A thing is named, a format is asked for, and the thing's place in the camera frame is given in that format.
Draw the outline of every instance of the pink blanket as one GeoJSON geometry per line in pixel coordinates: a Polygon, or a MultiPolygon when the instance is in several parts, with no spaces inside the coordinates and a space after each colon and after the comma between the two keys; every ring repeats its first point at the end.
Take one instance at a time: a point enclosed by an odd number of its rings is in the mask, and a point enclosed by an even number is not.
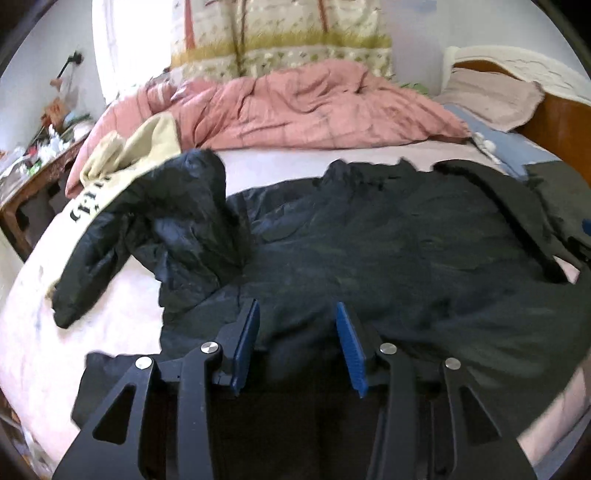
{"type": "Polygon", "coordinates": [[[183,150],[369,148],[470,135],[467,125],[438,103],[352,61],[325,60],[225,84],[196,79],[177,89],[164,82],[146,85],[107,109],[76,158],[66,195],[80,193],[80,171],[108,132],[129,138],[164,111],[177,121],[183,150]]]}

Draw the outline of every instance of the brown headboard panel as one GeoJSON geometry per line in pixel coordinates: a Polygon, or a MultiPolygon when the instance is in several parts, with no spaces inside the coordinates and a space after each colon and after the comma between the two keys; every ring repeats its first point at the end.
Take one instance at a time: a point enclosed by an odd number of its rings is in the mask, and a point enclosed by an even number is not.
{"type": "MultiPolygon", "coordinates": [[[[489,60],[469,60],[454,66],[515,77],[489,60]]],[[[591,185],[591,106],[550,93],[533,118],[518,132],[575,168],[591,185]]]]}

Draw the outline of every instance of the white carved headboard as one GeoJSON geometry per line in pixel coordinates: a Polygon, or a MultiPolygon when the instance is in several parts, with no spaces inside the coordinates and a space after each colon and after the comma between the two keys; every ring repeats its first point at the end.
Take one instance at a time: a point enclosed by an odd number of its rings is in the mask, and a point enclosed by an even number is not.
{"type": "Polygon", "coordinates": [[[453,65],[471,60],[490,61],[521,80],[539,82],[547,93],[591,106],[591,81],[558,60],[518,47],[448,47],[443,54],[443,88],[453,65]]]}

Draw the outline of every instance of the lettering on garment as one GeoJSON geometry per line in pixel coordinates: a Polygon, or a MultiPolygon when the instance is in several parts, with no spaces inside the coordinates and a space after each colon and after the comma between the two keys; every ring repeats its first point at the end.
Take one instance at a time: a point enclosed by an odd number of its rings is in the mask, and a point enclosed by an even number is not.
{"type": "Polygon", "coordinates": [[[82,192],[79,196],[80,202],[78,205],[74,206],[70,212],[70,218],[72,220],[77,222],[83,215],[94,215],[100,211],[100,206],[96,201],[97,193],[94,193],[93,190],[100,190],[110,179],[111,177],[107,176],[103,179],[97,180],[82,192]]]}

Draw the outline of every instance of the white bed sheet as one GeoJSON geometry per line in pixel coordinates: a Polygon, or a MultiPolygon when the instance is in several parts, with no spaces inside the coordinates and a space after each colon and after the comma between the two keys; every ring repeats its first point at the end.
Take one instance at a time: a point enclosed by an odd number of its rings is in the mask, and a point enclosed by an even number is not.
{"type": "MultiPolygon", "coordinates": [[[[496,168],[472,145],[437,141],[367,150],[225,151],[220,156],[226,165],[227,194],[288,179],[321,176],[337,158],[395,164],[405,157],[420,170],[429,170],[440,160],[462,158],[496,168]]],[[[58,215],[47,229],[0,312],[0,387],[22,424],[55,462],[78,433],[70,413],[86,354],[158,353],[162,322],[160,284],[131,258],[87,315],[67,330],[55,325],[51,305],[44,297],[51,278],[44,272],[51,263],[67,261],[68,252],[60,249],[64,220],[58,215]]],[[[581,367],[548,412],[519,438],[532,464],[573,427],[587,405],[581,367]]]]}

